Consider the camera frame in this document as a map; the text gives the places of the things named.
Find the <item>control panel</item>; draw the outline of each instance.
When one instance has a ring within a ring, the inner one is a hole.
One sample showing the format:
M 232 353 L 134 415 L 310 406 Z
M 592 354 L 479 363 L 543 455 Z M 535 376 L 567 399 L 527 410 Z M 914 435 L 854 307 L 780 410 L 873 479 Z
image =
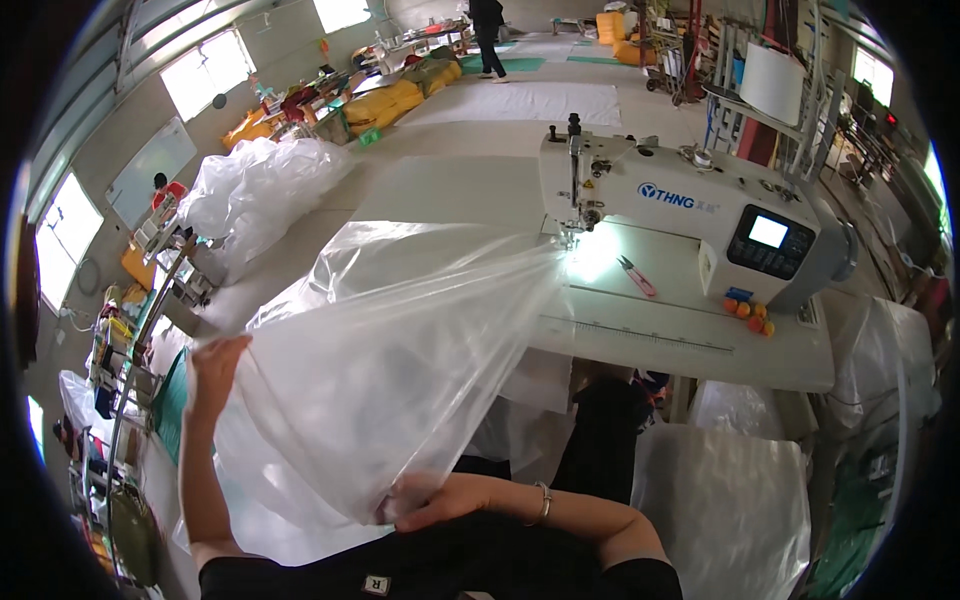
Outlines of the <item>control panel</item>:
M 816 234 L 812 229 L 755 204 L 747 204 L 727 247 L 735 265 L 780 279 L 791 279 L 800 269 Z

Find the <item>sewing machine logo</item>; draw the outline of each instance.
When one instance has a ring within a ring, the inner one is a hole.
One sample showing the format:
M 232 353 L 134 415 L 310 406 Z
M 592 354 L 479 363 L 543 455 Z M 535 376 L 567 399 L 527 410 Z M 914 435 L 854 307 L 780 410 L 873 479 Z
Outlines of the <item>sewing machine logo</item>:
M 641 183 L 640 187 L 636 189 L 636 192 L 644 198 L 655 198 L 668 204 L 675 204 L 683 208 L 696 208 L 697 210 L 703 210 L 710 214 L 713 214 L 716 209 L 720 207 L 720 204 L 707 204 L 702 200 L 693 200 L 683 194 L 674 194 L 673 192 L 659 189 L 657 185 L 651 181 Z

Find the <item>thread snips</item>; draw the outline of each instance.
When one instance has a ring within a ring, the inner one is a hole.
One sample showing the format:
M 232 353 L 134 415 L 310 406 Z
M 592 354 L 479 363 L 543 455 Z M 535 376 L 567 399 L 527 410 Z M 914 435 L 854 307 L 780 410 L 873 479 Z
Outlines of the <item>thread snips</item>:
M 650 282 L 650 279 L 643 276 L 643 273 L 638 271 L 634 263 L 630 262 L 626 256 L 620 254 L 620 257 L 617 258 L 616 261 L 620 263 L 620 266 L 627 272 L 630 279 L 634 281 L 636 287 L 640 288 L 640 291 L 643 292 L 647 298 L 652 298 L 657 295 L 657 288 L 654 287 L 654 284 Z

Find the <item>whiteboard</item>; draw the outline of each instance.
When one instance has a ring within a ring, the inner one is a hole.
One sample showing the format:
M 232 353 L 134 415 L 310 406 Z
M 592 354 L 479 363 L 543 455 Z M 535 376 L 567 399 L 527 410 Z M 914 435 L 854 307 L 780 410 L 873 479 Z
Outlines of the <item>whiteboard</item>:
M 107 188 L 107 202 L 128 228 L 136 228 L 150 209 L 155 192 L 154 175 L 162 173 L 173 181 L 196 155 L 197 147 L 183 128 L 183 122 L 179 117 L 170 119 Z

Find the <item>hand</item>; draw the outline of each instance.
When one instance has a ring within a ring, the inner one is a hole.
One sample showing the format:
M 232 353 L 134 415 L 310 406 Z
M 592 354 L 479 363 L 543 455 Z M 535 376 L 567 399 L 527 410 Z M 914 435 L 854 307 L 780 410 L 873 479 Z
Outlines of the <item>hand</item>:
M 217 421 L 227 405 L 240 355 L 251 339 L 249 335 L 223 338 L 191 352 L 196 385 L 192 387 L 194 395 L 187 399 L 183 410 L 185 418 L 208 425 Z
M 419 474 L 403 475 L 394 485 L 394 495 L 402 497 L 408 492 L 417 495 L 417 489 L 430 479 L 424 480 Z M 427 498 L 426 506 L 396 520 L 396 530 L 400 533 L 417 531 L 440 521 L 482 511 L 491 506 L 497 489 L 509 483 L 485 475 L 450 473 L 440 489 Z

